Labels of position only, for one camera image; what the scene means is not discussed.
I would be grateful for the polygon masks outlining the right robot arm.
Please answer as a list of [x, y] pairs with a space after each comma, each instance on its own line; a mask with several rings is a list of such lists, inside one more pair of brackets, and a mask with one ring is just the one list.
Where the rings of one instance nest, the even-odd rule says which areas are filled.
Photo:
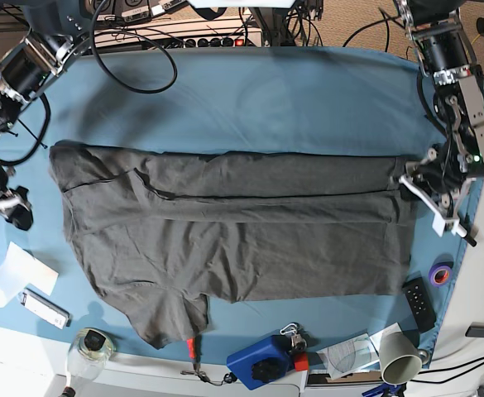
[[0, 159], [0, 215], [27, 231], [33, 223], [28, 190], [12, 189], [9, 177], [41, 145], [50, 124], [51, 110], [45, 90], [80, 57], [89, 45], [93, 20], [91, 1], [13, 1], [22, 11], [28, 32], [0, 60], [0, 136], [9, 133], [20, 114], [40, 100], [45, 119], [34, 146], [20, 159]]

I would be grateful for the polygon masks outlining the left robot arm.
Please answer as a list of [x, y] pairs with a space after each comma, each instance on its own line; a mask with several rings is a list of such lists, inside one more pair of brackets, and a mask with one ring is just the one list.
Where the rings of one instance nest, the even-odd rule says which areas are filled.
[[410, 180], [452, 210], [463, 185], [484, 179], [484, 73], [463, 29], [459, 1], [397, 1], [419, 62], [417, 91], [426, 118], [444, 135]]

